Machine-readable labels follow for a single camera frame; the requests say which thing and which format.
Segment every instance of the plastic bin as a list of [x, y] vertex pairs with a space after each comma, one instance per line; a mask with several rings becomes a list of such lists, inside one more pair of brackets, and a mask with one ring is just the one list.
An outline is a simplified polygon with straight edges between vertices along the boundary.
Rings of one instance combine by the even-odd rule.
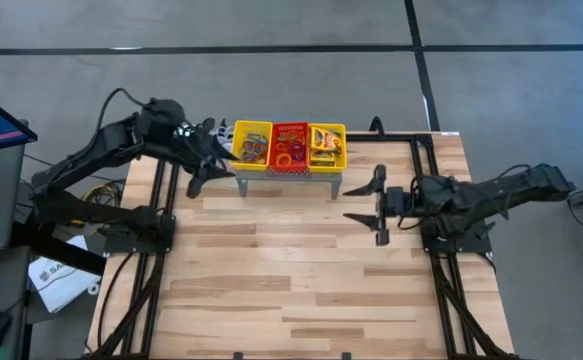
[[[288, 134], [294, 132], [297, 139], [302, 142], [304, 146], [304, 161], [297, 161], [291, 159], [288, 165], [279, 165], [277, 163], [277, 157], [279, 154], [289, 152], [289, 141], [278, 141], [278, 138], [282, 134]], [[276, 172], [302, 172], [307, 169], [309, 165], [308, 155], [308, 141], [309, 141], [309, 124], [306, 122], [295, 122], [295, 123], [278, 123], [273, 124], [273, 131], [271, 136], [271, 151], [269, 152], [269, 168], [275, 170]], [[281, 150], [279, 147], [286, 147], [286, 151]]]
[[312, 173], [333, 174], [342, 172], [347, 168], [347, 129], [343, 124], [309, 124], [309, 126], [319, 127], [321, 129], [329, 130], [340, 136], [342, 140], [342, 151], [340, 154], [335, 154], [335, 166], [312, 166], [308, 162], [309, 171]]
[[249, 133], [259, 133], [267, 138], [267, 153], [264, 156], [263, 164], [252, 164], [240, 161], [231, 161], [237, 170], [249, 171], [266, 171], [269, 166], [269, 155], [271, 154], [271, 129], [273, 124], [266, 121], [251, 121], [238, 120], [235, 122], [235, 129], [233, 131], [233, 144], [231, 145], [231, 153], [237, 158], [242, 158], [242, 146], [247, 140]]

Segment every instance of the robotic arm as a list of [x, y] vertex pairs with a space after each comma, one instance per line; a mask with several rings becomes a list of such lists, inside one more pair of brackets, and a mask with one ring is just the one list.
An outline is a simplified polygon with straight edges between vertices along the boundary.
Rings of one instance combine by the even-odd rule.
[[182, 166], [191, 174], [187, 196], [195, 198], [206, 181], [233, 176], [222, 159], [237, 159], [209, 134], [214, 122], [209, 118], [193, 126], [176, 101], [151, 99], [140, 113], [104, 126], [85, 148], [33, 176], [36, 222], [66, 224], [78, 219], [110, 224], [109, 229], [101, 229], [107, 237], [117, 235], [122, 244], [129, 236], [135, 236], [142, 244], [134, 249], [155, 251], [154, 246], [145, 245], [155, 245], [161, 238], [172, 236], [174, 219], [157, 215], [149, 206], [128, 210], [87, 203], [64, 189], [99, 169], [117, 167], [147, 155]]
[[373, 179], [361, 188], [346, 192], [348, 196], [377, 194], [377, 214], [344, 214], [377, 231], [376, 245], [389, 243], [387, 217], [420, 218], [433, 227], [435, 238], [454, 240], [474, 228], [483, 236], [493, 224], [475, 229], [485, 218], [501, 214], [508, 219], [507, 210], [529, 201], [562, 201], [575, 189], [555, 166], [540, 164], [534, 168], [481, 183], [458, 182], [452, 177], [423, 176], [414, 178], [409, 192], [402, 187], [385, 190], [386, 167], [376, 166]]

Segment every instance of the wooden table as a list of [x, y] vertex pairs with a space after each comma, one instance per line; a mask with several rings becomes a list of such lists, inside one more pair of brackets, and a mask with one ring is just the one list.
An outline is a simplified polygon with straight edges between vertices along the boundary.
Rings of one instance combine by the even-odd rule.
[[[434, 133], [433, 139], [440, 174], [470, 180], [460, 137]], [[414, 172], [407, 143], [348, 147], [341, 192], [366, 184], [376, 164], [387, 165], [387, 186], [408, 187]], [[426, 157], [423, 162], [427, 168]], [[156, 163], [147, 157], [132, 163], [123, 206], [149, 203]], [[188, 180], [180, 176], [178, 227], [164, 266], [152, 358], [231, 358], [234, 351], [247, 359], [339, 358], [342, 352], [354, 359], [446, 358], [419, 230], [399, 231], [394, 219], [391, 244], [375, 247], [373, 233], [342, 216], [373, 214], [375, 197], [331, 200], [328, 184], [262, 181], [241, 198], [235, 180], [223, 179], [188, 199]], [[123, 257], [108, 260], [91, 347], [103, 294]], [[469, 309], [496, 344], [512, 352], [493, 269], [474, 254], [458, 258]], [[105, 334], [127, 310], [136, 264], [137, 256], [115, 284]], [[138, 319], [134, 351], [144, 314]]]

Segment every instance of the yellow bin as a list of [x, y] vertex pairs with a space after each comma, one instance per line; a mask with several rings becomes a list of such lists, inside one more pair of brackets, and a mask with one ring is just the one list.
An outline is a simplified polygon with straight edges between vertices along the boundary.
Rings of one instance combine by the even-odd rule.
[[347, 129], [343, 124], [311, 124], [309, 127], [315, 126], [320, 129], [329, 130], [337, 133], [342, 139], [342, 153], [335, 154], [335, 166], [311, 166], [309, 164], [309, 171], [312, 173], [339, 173], [347, 168]]
[[265, 156], [264, 164], [250, 164], [243, 163], [239, 161], [231, 161], [230, 164], [233, 165], [237, 170], [249, 170], [249, 171], [267, 171], [267, 166], [269, 166], [269, 152], [271, 151], [271, 131], [273, 129], [273, 123], [266, 121], [251, 121], [251, 120], [238, 120], [235, 122], [235, 129], [233, 131], [233, 144], [231, 145], [231, 153], [237, 158], [242, 157], [242, 144], [247, 140], [247, 135], [249, 133], [260, 133], [267, 137], [267, 155]]

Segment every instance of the gray floor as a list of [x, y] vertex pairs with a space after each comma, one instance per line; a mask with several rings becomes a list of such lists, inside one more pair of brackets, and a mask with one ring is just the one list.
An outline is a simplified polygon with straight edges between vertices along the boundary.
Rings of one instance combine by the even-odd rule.
[[[578, 0], [415, 0], [415, 7], [425, 44], [583, 43]], [[402, 1], [0, 0], [0, 48], [410, 41]], [[426, 60], [441, 129], [461, 132], [475, 180], [547, 162], [583, 189], [583, 52]], [[40, 140], [27, 152], [45, 160], [86, 144], [101, 102], [118, 86], [139, 98], [179, 100], [193, 120], [331, 117], [362, 130], [378, 115], [392, 130], [428, 127], [411, 53], [0, 56], [0, 104], [31, 121]], [[105, 121], [134, 110], [115, 100]], [[23, 177], [43, 168], [26, 160]], [[126, 168], [100, 173], [124, 177]], [[511, 222], [496, 221], [498, 280], [517, 353], [583, 359], [583, 229], [564, 203], [526, 205]], [[32, 358], [80, 354], [94, 305], [84, 296], [36, 325]]]

